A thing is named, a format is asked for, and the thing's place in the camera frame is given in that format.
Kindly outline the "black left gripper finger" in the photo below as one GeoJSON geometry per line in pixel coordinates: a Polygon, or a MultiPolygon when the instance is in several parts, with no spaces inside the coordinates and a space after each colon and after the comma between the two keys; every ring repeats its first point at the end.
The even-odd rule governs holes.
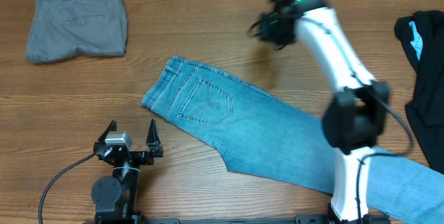
{"type": "Polygon", "coordinates": [[[151,157],[163,157],[164,149],[157,133],[155,119],[151,119],[148,129],[148,135],[146,138],[146,145],[151,157]]]}
{"type": "Polygon", "coordinates": [[[105,139],[109,132],[114,132],[117,130],[117,122],[115,120],[111,120],[110,125],[106,128],[103,134],[97,139],[94,143],[94,150],[98,150],[99,146],[105,143],[105,139]]]}

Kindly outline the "blue denim jeans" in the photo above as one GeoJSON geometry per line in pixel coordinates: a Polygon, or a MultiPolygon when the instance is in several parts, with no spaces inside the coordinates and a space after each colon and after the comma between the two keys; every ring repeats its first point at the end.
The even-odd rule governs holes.
{"type": "MultiPolygon", "coordinates": [[[[229,171],[258,175],[325,193],[334,190],[334,149],[321,123],[263,89],[216,67],[170,59],[142,105],[217,149],[229,171]]],[[[379,150],[355,169],[366,180],[366,203],[406,223],[443,222],[443,175],[379,150]]]]}

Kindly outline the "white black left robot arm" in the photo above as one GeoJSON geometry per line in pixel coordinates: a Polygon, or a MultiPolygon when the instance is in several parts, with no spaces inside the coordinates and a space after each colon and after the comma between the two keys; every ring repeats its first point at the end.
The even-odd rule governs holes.
{"type": "Polygon", "coordinates": [[[96,205],[95,223],[147,222],[144,214],[135,210],[135,203],[140,167],[153,165],[154,159],[164,153],[155,120],[150,122],[146,145],[146,150],[132,151],[130,135],[118,132],[115,120],[94,144],[94,154],[113,166],[112,175],[98,179],[91,190],[96,205]]]}

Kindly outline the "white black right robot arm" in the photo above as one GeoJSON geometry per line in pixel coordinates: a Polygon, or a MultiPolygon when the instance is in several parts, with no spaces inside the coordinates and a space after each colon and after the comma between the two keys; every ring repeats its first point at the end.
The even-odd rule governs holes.
{"type": "Polygon", "coordinates": [[[283,49],[303,42],[332,91],[322,129],[334,149],[334,193],[322,223],[389,223],[368,211],[366,193],[372,157],[386,122],[389,86],[358,58],[326,0],[271,0],[254,26],[255,36],[283,49]]]}

